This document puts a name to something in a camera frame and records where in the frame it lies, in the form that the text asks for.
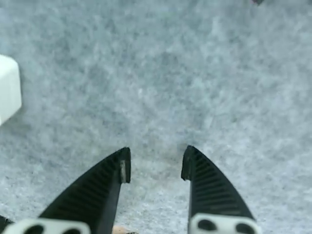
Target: gray carpet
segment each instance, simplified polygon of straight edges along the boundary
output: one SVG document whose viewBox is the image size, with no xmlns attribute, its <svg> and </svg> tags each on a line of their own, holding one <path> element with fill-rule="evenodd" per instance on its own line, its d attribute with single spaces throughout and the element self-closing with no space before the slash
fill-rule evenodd
<svg viewBox="0 0 312 234">
<path fill-rule="evenodd" d="M 193 144 L 264 233 L 312 233 L 312 1 L 0 0 L 23 108 L 0 128 L 0 214 L 38 215 L 124 146 L 117 223 L 186 233 Z"/>
</svg>

